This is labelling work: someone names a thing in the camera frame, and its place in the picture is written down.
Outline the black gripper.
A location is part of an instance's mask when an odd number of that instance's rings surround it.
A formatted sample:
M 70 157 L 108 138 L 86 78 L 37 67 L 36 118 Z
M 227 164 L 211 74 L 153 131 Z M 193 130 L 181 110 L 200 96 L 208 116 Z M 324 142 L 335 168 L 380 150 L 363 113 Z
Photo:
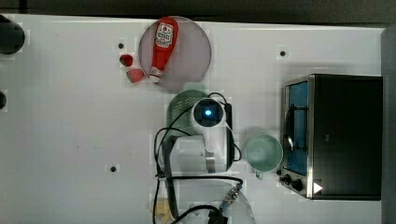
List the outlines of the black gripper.
M 233 108 L 230 104 L 226 104 L 225 111 L 225 169 L 229 170 L 234 160 L 234 146 L 233 146 Z

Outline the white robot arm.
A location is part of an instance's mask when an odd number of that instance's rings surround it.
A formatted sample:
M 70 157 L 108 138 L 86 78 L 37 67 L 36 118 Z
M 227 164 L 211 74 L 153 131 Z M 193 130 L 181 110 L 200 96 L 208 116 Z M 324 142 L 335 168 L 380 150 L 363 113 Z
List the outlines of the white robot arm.
M 192 129 L 163 142 L 163 176 L 173 218 L 180 220 L 174 187 L 176 180 L 222 179 L 234 162 L 232 107 L 204 97 L 183 111 Z

